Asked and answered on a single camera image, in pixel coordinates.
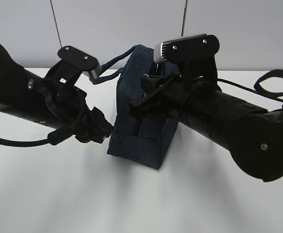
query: black cable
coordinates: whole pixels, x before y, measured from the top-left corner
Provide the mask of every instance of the black cable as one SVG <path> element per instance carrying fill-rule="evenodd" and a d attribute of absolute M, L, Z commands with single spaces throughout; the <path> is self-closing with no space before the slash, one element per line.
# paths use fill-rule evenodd
<path fill-rule="evenodd" d="M 81 119 L 83 118 L 83 114 L 85 111 L 85 101 L 83 100 L 83 98 L 81 97 L 81 94 L 78 92 L 78 95 L 80 97 L 81 100 L 81 110 L 78 113 L 77 119 L 74 122 L 71 122 L 71 118 L 68 116 L 63 115 L 62 113 L 60 113 L 56 107 L 56 105 L 54 104 L 54 102 L 51 100 L 51 94 L 49 93 L 49 91 L 46 88 L 40 88 L 37 89 L 40 93 L 42 93 L 45 97 L 47 106 L 49 108 L 49 110 L 60 120 L 63 120 L 62 118 L 64 118 L 64 120 L 68 121 L 70 124 L 71 128 L 76 128 Z M 0 145 L 2 146 L 8 146 L 8 147 L 38 147 L 38 146 L 43 146 L 46 144 L 52 143 L 52 140 L 50 140 L 49 138 L 47 139 L 43 139 L 43 140 L 39 140 L 39 141 L 30 141 L 30 142 L 21 142 L 21 141 L 11 141 L 11 140 L 6 140 L 3 138 L 0 138 Z"/>
<path fill-rule="evenodd" d="M 0 145 L 8 146 L 8 147 L 38 147 L 38 146 L 46 145 L 48 143 L 50 143 L 49 139 L 32 141 L 32 142 L 18 142 L 18 141 L 10 141 L 0 138 Z"/>
<path fill-rule="evenodd" d="M 250 89 L 248 87 L 245 87 L 245 86 L 242 86 L 240 84 L 237 84 L 237 83 L 233 83 L 231 81 L 228 81 L 228 80 L 225 80 L 225 79 L 218 79 L 218 82 L 222 82 L 222 83 L 226 83 L 226 84 L 229 84 L 229 85 L 232 85 L 232 86 L 236 86 L 238 88 L 241 88 L 245 91 L 249 91 L 249 92 L 252 92 L 256 95 L 259 95 L 259 96 L 263 96 L 265 98 L 268 98 L 268 99 L 271 99 L 271 100 L 275 100 L 275 101 L 278 101 L 278 102 L 282 102 L 283 103 L 283 100 L 282 99 L 279 99 L 279 98 L 275 98 L 275 97 L 267 97 L 267 96 L 264 96 L 263 94 L 260 94 L 258 93 L 256 90 L 253 90 L 253 89 Z"/>

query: white table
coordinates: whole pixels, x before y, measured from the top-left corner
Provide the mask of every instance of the white table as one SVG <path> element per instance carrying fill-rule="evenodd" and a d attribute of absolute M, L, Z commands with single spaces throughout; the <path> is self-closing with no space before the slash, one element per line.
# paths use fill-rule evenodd
<path fill-rule="evenodd" d="M 222 71 L 219 77 L 252 87 L 264 73 Z M 88 105 L 112 124 L 116 82 L 78 81 Z M 221 86 L 269 110 L 281 107 Z M 282 80 L 266 86 L 283 91 Z M 1 137 L 38 140 L 50 131 L 0 113 Z M 184 125 L 159 171 L 107 155 L 108 142 L 71 138 L 56 147 L 0 146 L 0 233 L 283 233 L 283 178 L 263 183 L 248 176 L 227 150 Z"/>

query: bolt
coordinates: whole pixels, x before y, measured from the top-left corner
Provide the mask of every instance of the bolt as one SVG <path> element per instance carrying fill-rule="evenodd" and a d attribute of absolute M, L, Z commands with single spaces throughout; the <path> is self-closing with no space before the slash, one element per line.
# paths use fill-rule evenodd
<path fill-rule="evenodd" d="M 28 90 L 32 90 L 33 89 L 33 79 L 29 79 L 27 88 L 28 88 Z"/>
<path fill-rule="evenodd" d="M 268 149 L 268 145 L 267 144 L 265 144 L 265 143 L 262 143 L 261 144 L 261 150 L 267 150 Z"/>

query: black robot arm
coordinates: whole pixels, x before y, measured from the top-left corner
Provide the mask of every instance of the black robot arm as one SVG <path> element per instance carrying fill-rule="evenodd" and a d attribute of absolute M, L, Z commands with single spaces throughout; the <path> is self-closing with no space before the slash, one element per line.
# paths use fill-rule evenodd
<path fill-rule="evenodd" d="M 283 108 L 269 112 L 223 93 L 217 85 L 214 55 L 218 50 L 218 39 L 205 34 L 160 44 L 155 61 L 176 63 L 180 72 L 168 77 L 145 75 L 141 84 L 146 98 L 131 102 L 132 114 L 178 119 L 229 150 L 247 174 L 265 182 L 276 180 L 283 176 Z M 279 98 L 283 93 L 260 86 L 270 77 L 283 78 L 283 70 L 261 77 L 253 92 L 283 102 Z"/>
<path fill-rule="evenodd" d="M 96 58 L 72 46 L 58 52 L 61 61 L 41 78 L 15 63 L 0 44 L 0 112 L 56 129 L 45 140 L 17 142 L 0 138 L 0 144 L 32 147 L 57 145 L 75 135 L 83 143 L 102 143 L 113 130 L 96 107 L 89 110 L 86 93 L 74 84 L 82 73 L 96 78 Z"/>

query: dark blue fabric bag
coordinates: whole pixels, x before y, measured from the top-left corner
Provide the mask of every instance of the dark blue fabric bag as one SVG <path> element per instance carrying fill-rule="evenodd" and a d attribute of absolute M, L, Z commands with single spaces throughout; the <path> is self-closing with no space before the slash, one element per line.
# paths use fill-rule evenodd
<path fill-rule="evenodd" d="M 100 84 L 121 74 L 117 82 L 117 118 L 107 153 L 159 169 L 176 132 L 178 121 L 162 116 L 138 120 L 130 115 L 129 107 L 131 100 L 142 100 L 144 97 L 141 77 L 149 74 L 154 66 L 153 49 L 142 45 L 134 46 L 103 65 L 101 73 L 130 54 L 125 67 L 110 76 L 91 80 L 93 84 Z M 166 63 L 166 74 L 174 71 L 177 71 L 177 66 Z"/>

